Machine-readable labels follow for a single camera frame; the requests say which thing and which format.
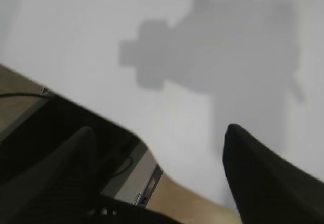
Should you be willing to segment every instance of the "floor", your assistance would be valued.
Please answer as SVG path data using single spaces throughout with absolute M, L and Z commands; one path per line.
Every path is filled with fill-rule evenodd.
M 0 65 L 0 93 L 40 93 L 42 87 Z M 31 107 L 37 98 L 0 98 L 0 131 Z M 159 181 L 147 208 L 183 224 L 239 224 L 239 217 L 178 185 L 165 174 Z

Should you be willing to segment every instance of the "black cable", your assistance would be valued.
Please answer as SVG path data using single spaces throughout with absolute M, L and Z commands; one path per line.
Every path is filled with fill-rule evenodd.
M 5 93 L 0 94 L 0 98 L 9 98 L 9 97 L 38 97 L 43 99 L 50 99 L 51 97 L 44 94 L 34 94 L 34 93 Z
M 114 177 L 117 177 L 121 174 L 123 174 L 124 172 L 126 172 L 134 163 L 134 159 L 131 157 L 131 156 L 128 156 L 127 159 L 130 159 L 130 162 L 129 164 L 127 165 L 127 167 L 125 167 L 122 171 L 118 172 L 118 173 L 115 173 L 114 175 L 112 176 L 109 176 L 108 178 L 111 179 L 111 178 L 114 178 Z

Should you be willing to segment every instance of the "wooden floor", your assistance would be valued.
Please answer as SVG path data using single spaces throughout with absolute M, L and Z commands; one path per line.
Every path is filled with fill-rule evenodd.
M 216 205 L 178 185 L 165 174 L 147 209 L 160 212 L 183 224 L 240 224 L 240 218 L 227 208 Z
M 40 93 L 42 87 L 0 65 L 0 93 Z M 0 98 L 0 130 L 31 107 L 37 98 Z M 230 210 L 215 205 L 176 184 L 166 175 L 159 181 L 148 209 L 161 212 L 183 224 L 237 224 L 240 219 Z
M 29 92 L 41 93 L 42 87 L 0 65 L 0 94 Z M 31 107 L 37 98 L 0 98 L 0 131 Z

